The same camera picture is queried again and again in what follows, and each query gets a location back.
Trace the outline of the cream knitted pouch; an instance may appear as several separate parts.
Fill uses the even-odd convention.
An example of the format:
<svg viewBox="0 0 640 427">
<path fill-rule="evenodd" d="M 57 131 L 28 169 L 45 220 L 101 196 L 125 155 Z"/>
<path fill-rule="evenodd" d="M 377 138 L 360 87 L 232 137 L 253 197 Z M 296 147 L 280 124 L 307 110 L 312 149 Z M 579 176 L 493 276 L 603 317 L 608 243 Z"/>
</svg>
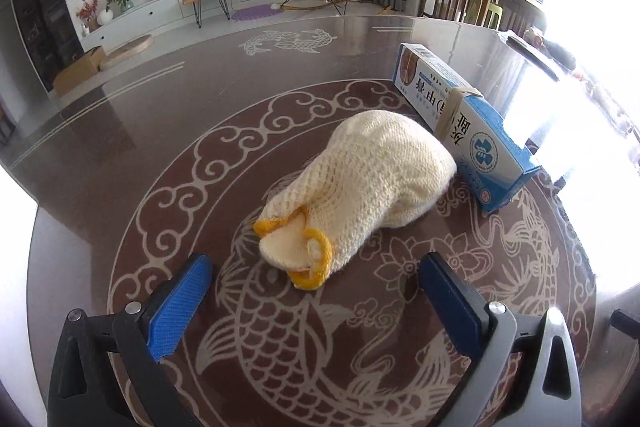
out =
<svg viewBox="0 0 640 427">
<path fill-rule="evenodd" d="M 402 228 L 430 210 L 456 172 L 448 150 L 411 118 L 382 109 L 349 117 L 262 208 L 260 255 L 314 291 L 377 229 Z"/>
</svg>

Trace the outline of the white cardboard sorting box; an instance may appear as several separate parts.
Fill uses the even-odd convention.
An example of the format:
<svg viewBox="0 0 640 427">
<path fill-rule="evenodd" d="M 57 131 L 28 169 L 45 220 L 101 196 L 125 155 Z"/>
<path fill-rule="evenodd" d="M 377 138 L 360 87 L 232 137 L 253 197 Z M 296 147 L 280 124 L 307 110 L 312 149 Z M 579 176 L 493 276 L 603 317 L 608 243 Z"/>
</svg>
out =
<svg viewBox="0 0 640 427">
<path fill-rule="evenodd" d="M 26 419 L 46 416 L 30 349 L 27 275 L 38 205 L 1 171 L 1 382 Z"/>
</svg>

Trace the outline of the round pet scratch pad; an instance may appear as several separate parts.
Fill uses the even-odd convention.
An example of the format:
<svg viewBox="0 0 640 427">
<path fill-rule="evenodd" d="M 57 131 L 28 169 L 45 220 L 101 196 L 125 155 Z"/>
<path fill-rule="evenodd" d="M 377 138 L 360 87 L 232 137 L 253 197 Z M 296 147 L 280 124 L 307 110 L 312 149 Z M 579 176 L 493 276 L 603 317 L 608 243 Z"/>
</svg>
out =
<svg viewBox="0 0 640 427">
<path fill-rule="evenodd" d="M 153 41 L 154 37 L 152 35 L 144 35 L 123 44 L 104 57 L 99 64 L 99 70 L 105 72 L 107 69 L 111 69 L 123 61 L 128 60 L 128 58 L 142 53 L 152 46 Z"/>
</svg>

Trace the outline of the red flower vase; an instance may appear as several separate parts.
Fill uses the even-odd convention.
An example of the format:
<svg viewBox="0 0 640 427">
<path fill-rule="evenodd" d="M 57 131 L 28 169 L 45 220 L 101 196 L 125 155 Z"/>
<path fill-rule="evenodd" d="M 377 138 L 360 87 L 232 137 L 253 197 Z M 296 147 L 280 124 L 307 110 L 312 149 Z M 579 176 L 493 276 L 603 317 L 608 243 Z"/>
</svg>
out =
<svg viewBox="0 0 640 427">
<path fill-rule="evenodd" d="M 81 7 L 76 10 L 76 16 L 90 32 L 93 32 L 98 28 L 98 21 L 96 18 L 98 17 L 99 1 L 100 0 L 84 0 Z"/>
</svg>

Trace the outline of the brown cardboard box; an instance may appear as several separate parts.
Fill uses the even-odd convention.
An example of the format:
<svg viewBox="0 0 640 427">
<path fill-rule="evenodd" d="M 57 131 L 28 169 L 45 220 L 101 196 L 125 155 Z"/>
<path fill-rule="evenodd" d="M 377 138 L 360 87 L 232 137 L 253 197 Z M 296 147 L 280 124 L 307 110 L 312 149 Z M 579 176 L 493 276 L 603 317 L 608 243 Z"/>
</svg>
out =
<svg viewBox="0 0 640 427">
<path fill-rule="evenodd" d="M 55 93 L 62 96 L 96 75 L 100 71 L 100 63 L 104 58 L 105 52 L 102 46 L 97 46 L 79 57 L 55 77 L 53 81 Z"/>
</svg>

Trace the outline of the blue white medicine box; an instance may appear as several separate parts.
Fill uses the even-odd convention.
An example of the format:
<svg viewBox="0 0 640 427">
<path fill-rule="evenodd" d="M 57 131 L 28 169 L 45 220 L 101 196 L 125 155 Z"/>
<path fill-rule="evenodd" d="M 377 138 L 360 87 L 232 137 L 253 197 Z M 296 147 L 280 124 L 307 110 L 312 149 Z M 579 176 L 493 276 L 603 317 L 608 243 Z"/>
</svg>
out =
<svg viewBox="0 0 640 427">
<path fill-rule="evenodd" d="M 516 144 L 503 118 L 484 98 L 426 46 L 399 46 L 394 85 L 458 166 L 487 212 L 508 205 L 539 167 Z"/>
</svg>

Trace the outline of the purple floor mat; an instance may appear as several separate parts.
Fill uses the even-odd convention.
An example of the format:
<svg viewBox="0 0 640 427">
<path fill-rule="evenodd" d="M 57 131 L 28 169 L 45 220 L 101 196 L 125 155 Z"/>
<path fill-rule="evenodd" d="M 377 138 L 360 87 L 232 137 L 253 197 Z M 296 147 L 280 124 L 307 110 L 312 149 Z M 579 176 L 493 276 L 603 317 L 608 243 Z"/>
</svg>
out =
<svg viewBox="0 0 640 427">
<path fill-rule="evenodd" d="M 247 22 L 248 20 L 261 20 L 262 18 L 272 17 L 282 12 L 280 5 L 261 4 L 251 6 L 250 8 L 235 11 L 231 18 L 237 22 Z"/>
</svg>

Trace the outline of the dark glass display cabinet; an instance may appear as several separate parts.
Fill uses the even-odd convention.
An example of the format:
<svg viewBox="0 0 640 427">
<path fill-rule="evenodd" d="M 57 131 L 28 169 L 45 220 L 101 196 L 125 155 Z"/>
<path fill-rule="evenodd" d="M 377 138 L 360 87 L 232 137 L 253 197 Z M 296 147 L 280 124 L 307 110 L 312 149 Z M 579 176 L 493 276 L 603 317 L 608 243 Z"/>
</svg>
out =
<svg viewBox="0 0 640 427">
<path fill-rule="evenodd" d="M 85 54 L 66 1 L 11 1 L 32 66 L 50 92 L 55 77 Z"/>
</svg>

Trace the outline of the white tv cabinet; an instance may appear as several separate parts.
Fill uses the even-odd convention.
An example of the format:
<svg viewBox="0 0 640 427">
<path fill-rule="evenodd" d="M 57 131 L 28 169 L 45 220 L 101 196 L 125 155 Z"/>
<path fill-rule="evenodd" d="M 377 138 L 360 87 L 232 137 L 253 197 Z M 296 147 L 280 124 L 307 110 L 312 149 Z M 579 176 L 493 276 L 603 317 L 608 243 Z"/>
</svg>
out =
<svg viewBox="0 0 640 427">
<path fill-rule="evenodd" d="M 281 1 L 283 0 L 229 0 L 230 13 L 254 5 Z M 203 4 L 203 16 L 204 20 L 207 17 L 225 17 L 216 1 Z M 105 52 L 111 52 L 135 38 L 147 34 L 159 35 L 189 24 L 195 24 L 193 10 L 190 6 L 182 5 L 181 0 L 150 0 L 117 15 L 114 20 L 90 35 L 81 37 L 80 44 L 85 51 L 102 46 Z"/>
</svg>

